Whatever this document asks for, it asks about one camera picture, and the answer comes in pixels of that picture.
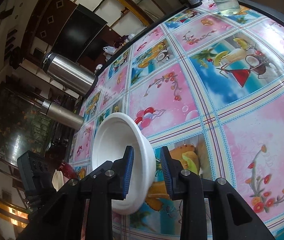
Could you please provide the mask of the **cream patterned bowl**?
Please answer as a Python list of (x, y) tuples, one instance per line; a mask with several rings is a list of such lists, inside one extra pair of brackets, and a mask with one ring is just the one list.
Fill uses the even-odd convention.
[(59, 191), (59, 189), (63, 187), (64, 177), (62, 171), (55, 170), (52, 178), (52, 184), (56, 191)]

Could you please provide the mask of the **red tray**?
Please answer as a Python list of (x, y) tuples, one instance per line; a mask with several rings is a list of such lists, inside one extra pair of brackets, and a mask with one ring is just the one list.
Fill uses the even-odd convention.
[(63, 176), (67, 179), (77, 179), (77, 173), (73, 169), (73, 167), (66, 163), (65, 161), (62, 161), (57, 169), (58, 171), (61, 171)]

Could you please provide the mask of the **white paper bowl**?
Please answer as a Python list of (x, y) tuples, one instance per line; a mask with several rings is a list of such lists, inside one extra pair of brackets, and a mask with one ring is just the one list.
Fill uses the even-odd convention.
[(112, 209), (131, 215), (144, 203), (151, 187), (156, 159), (149, 141), (134, 120), (124, 113), (113, 113), (100, 124), (93, 143), (91, 165), (98, 168), (111, 161), (110, 169), (121, 176), (119, 200)]

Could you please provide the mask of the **tall steel thermos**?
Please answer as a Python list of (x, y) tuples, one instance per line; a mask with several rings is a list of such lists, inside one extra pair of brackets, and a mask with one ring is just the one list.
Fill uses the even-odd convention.
[(81, 116), (48, 100), (44, 100), (40, 111), (48, 118), (76, 131), (81, 129), (84, 122)]

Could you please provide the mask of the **colourful fruit tablecloth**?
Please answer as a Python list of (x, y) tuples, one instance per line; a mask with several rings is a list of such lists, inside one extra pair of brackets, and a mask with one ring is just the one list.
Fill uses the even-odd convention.
[(137, 38), (101, 72), (79, 111), (70, 163), (92, 169), (96, 132), (129, 115), (153, 148), (146, 201), (113, 215), (115, 239), (178, 239), (182, 203), (164, 193), (160, 148), (204, 178), (226, 178), (284, 239), (284, 15), (243, 2), (223, 16), (213, 0), (183, 9)]

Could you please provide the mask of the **black television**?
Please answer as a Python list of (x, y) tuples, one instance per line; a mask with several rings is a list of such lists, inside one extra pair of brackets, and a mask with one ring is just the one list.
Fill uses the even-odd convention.
[(78, 4), (62, 27), (51, 51), (76, 62), (106, 25), (103, 18)]

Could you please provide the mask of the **wide steel thermos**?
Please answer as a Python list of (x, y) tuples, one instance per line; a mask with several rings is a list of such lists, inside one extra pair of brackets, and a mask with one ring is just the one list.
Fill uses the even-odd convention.
[(90, 94), (98, 82), (98, 77), (94, 73), (53, 52), (44, 56), (40, 67), (50, 78), (80, 96)]

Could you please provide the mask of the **flower painting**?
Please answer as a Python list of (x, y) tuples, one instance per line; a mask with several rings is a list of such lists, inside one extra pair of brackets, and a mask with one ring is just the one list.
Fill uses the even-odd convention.
[(51, 119), (38, 107), (0, 85), (0, 158), (11, 165), (27, 151), (44, 154), (52, 128)]

